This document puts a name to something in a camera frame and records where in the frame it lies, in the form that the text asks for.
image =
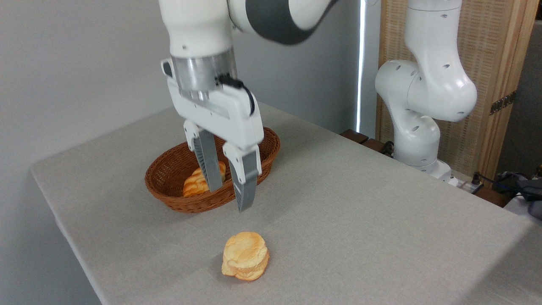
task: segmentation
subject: white wall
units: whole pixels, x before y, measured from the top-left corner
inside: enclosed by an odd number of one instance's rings
[[[298,47],[237,37],[241,78],[261,102],[333,131],[352,128],[358,5],[339,2]],[[158,3],[0,7],[0,304],[97,304],[29,167],[171,106]]]

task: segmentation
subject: gray tablecloth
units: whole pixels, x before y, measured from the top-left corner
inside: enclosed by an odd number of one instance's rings
[[[253,207],[168,209],[144,175],[185,141],[173,109],[39,162],[32,173],[104,304],[542,303],[542,230],[357,143],[261,105],[282,149]],[[255,282],[221,274],[255,231]]]

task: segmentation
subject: metal hinge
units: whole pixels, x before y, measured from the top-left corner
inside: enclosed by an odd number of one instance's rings
[[[508,105],[511,105],[515,102],[515,93],[516,91],[510,93],[509,95],[501,98],[500,100],[494,102],[491,105],[491,111],[489,112],[489,115],[492,115],[496,112],[501,111],[501,109],[505,108]]]

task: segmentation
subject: toy bread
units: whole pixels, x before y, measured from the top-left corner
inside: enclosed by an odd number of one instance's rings
[[[222,256],[222,274],[253,281],[262,276],[269,261],[266,242],[255,232],[230,237]]]
[[[224,162],[219,161],[218,167],[220,168],[220,175],[222,176],[222,182],[226,179],[226,164]],[[184,187],[183,187],[183,197],[190,197],[194,195],[198,195],[201,193],[204,193],[209,190],[209,186],[207,185],[207,182],[205,181],[205,177],[203,176],[202,169],[197,168],[194,170],[192,175],[184,181]]]

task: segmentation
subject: wicker panel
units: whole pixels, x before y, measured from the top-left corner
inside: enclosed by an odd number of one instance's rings
[[[478,170],[482,147],[491,149],[491,145],[485,141],[485,135],[493,128],[488,126],[489,108],[494,101],[515,90],[517,80],[514,78],[519,78],[518,67],[510,67],[513,66],[512,61],[522,61],[525,57],[525,54],[521,56],[512,51],[510,56],[514,58],[516,55],[519,60],[509,60],[509,54],[505,51],[507,48],[515,48],[515,43],[518,42],[524,17],[521,6],[523,5],[524,11],[526,2],[534,0],[463,1],[458,49],[465,71],[478,89],[478,100],[475,109],[465,120],[457,123],[437,121],[442,135],[438,157],[454,170],[466,174]],[[414,60],[414,56],[404,44],[406,10],[407,0],[382,1],[380,63],[392,59]],[[512,82],[512,86],[506,85],[508,81]],[[392,141],[392,121],[381,100],[378,109],[379,140]],[[504,124],[507,120],[507,116],[501,118]]]

